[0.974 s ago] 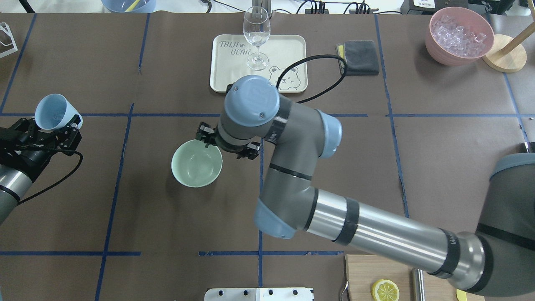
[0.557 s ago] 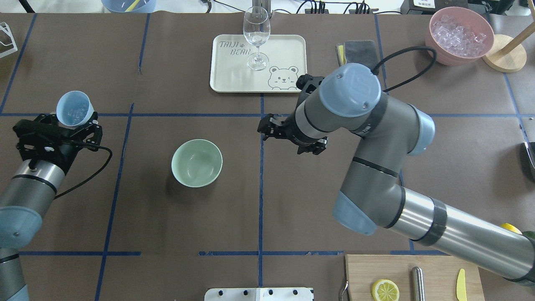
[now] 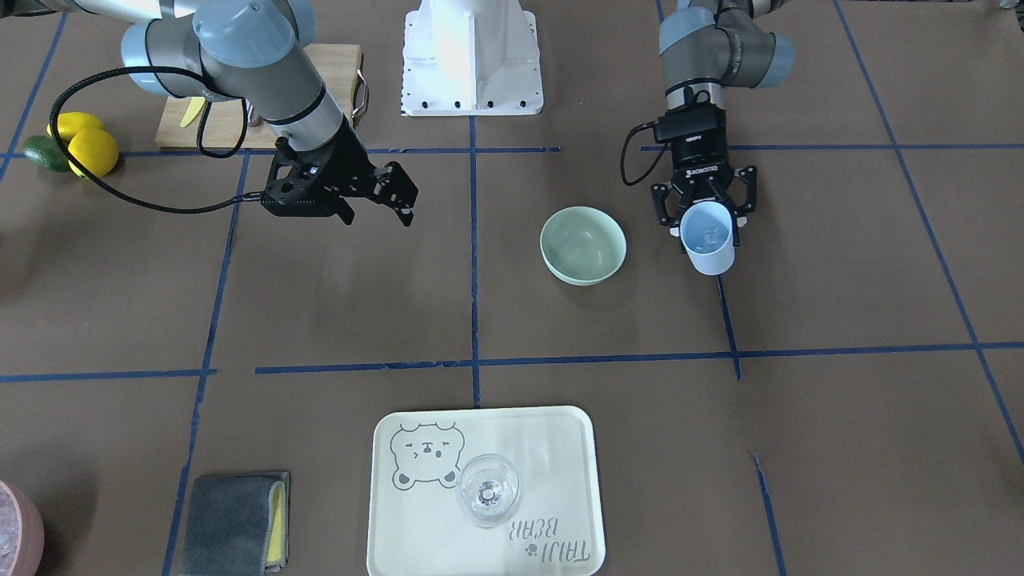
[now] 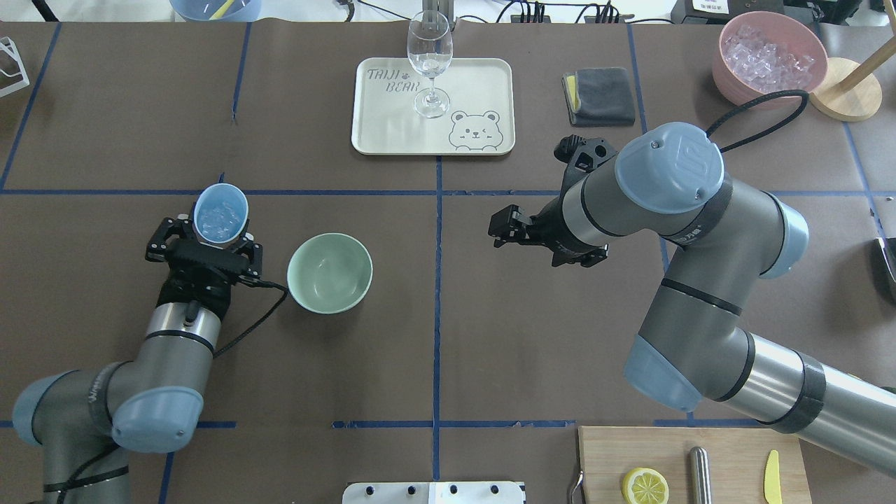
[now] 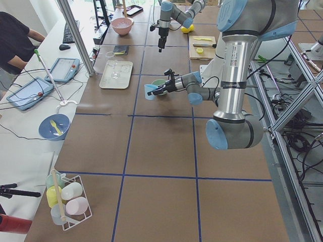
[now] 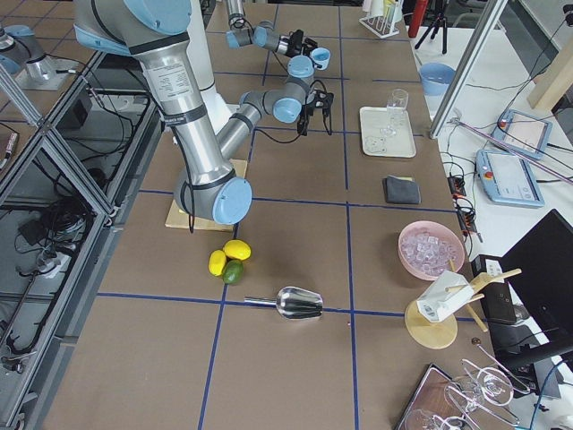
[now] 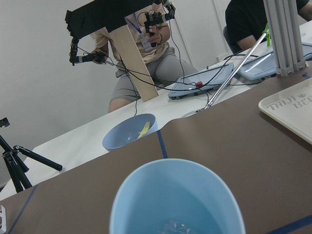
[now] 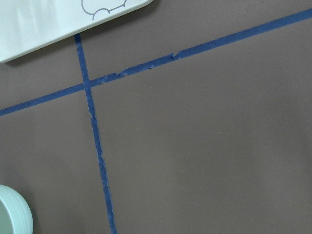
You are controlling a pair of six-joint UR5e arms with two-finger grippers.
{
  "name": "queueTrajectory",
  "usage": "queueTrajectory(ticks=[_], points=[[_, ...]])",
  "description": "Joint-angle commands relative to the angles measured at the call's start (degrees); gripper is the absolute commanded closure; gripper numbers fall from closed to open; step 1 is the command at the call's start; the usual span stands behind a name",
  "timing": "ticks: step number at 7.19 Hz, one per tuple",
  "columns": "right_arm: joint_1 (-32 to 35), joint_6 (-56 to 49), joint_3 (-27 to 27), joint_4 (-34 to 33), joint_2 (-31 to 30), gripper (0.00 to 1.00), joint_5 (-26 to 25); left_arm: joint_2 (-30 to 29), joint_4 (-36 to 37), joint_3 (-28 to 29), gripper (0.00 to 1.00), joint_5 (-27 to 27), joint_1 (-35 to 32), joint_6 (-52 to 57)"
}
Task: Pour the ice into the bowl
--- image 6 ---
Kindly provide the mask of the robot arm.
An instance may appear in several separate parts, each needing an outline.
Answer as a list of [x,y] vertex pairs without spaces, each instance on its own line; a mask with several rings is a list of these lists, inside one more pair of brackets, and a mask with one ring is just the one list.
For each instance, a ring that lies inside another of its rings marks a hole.
[[275,32],[269,21],[252,27],[240,1],[227,2],[231,48],[258,46],[287,56],[287,78],[278,90],[245,93],[221,129],[205,103],[214,84],[201,6],[196,1],[78,1],[74,30],[85,47],[136,59],[166,127],[184,159],[174,192],[190,220],[234,225],[252,203],[249,182],[230,159],[266,115],[292,124],[319,102],[314,73],[327,68],[330,52],[297,30]]
[[226,33],[227,44],[232,49],[254,45],[282,56],[309,56],[318,47],[318,43],[305,37],[302,30],[289,34],[275,31],[271,21],[261,21],[252,26],[246,19],[243,1],[226,1],[229,31]]

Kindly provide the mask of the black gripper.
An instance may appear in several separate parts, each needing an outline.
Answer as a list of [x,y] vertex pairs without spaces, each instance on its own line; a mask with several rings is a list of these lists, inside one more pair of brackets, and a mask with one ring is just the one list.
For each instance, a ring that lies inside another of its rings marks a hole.
[[312,52],[312,39],[305,37],[303,30],[296,30],[289,35],[287,56],[309,56]]
[[316,110],[322,114],[322,123],[327,134],[332,134],[331,108],[334,102],[334,94],[325,90],[316,90],[312,94],[310,102],[303,105],[299,114],[296,128],[298,134],[307,134],[311,117]]

